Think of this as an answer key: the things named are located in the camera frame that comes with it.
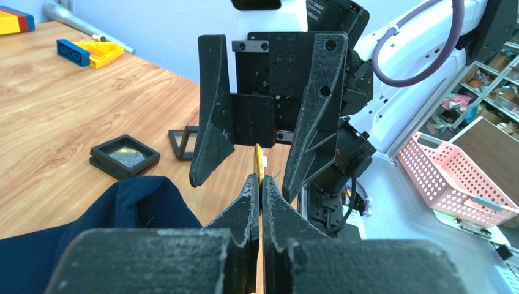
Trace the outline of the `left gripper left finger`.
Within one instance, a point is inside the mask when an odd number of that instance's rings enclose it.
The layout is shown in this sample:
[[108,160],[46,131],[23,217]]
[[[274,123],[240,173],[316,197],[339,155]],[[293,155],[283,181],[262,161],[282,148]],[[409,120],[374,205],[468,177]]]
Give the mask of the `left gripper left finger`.
[[202,229],[110,228],[79,234],[47,293],[253,293],[260,185],[249,175],[235,201]]

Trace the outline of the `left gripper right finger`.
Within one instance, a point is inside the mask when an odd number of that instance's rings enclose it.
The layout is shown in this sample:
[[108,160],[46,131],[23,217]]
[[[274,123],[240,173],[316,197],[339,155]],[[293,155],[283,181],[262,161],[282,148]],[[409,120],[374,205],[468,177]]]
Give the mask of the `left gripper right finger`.
[[425,240],[332,239],[263,179],[266,293],[466,293],[449,254]]

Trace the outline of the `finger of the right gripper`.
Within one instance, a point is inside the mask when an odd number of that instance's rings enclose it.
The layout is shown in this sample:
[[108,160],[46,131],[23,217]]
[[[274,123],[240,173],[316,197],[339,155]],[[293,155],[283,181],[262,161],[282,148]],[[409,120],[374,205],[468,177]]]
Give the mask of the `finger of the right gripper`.
[[234,152],[233,111],[228,72],[226,36],[198,37],[200,70],[199,124],[189,180],[202,186]]
[[315,33],[308,82],[283,178],[282,195],[288,203],[335,161],[347,51],[347,33]]

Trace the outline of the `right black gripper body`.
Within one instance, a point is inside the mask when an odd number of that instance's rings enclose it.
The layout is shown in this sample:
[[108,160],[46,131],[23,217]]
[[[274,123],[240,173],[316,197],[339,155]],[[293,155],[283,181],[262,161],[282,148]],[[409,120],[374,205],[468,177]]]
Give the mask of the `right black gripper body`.
[[250,32],[233,42],[233,145],[292,144],[311,68],[314,32]]

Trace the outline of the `round gold brooch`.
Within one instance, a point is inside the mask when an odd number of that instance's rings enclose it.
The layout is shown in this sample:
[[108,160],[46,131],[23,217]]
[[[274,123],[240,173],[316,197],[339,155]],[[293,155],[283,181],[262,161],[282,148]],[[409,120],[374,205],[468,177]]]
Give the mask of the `round gold brooch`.
[[254,166],[255,173],[258,177],[258,183],[260,186],[263,185],[264,177],[265,177],[265,168],[268,165],[268,159],[264,155],[263,148],[259,143],[256,143],[254,146]]

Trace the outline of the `black square frame stand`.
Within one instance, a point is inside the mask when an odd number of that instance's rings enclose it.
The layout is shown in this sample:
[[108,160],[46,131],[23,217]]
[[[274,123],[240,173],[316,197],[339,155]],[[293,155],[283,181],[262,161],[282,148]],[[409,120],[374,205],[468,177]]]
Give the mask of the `black square frame stand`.
[[90,150],[89,163],[116,180],[143,176],[154,168],[160,153],[125,134]]

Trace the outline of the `navy blue garment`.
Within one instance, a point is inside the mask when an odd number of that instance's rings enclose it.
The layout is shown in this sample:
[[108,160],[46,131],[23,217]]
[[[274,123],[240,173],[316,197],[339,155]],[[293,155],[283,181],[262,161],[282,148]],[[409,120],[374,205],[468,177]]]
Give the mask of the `navy blue garment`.
[[164,176],[109,187],[77,220],[1,240],[1,293],[43,293],[64,251],[95,228],[201,228],[179,189]]

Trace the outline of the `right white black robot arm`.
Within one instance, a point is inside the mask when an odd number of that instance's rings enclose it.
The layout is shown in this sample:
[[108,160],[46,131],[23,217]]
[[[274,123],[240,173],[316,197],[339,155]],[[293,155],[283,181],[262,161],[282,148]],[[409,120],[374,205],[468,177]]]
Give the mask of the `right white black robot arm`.
[[236,145],[290,145],[282,195],[307,189],[308,218],[335,237],[338,207],[375,151],[440,82],[489,58],[510,37],[517,1],[424,1],[368,36],[369,14],[353,1],[233,1],[231,92],[223,34],[198,38],[200,117],[189,180],[201,186]]

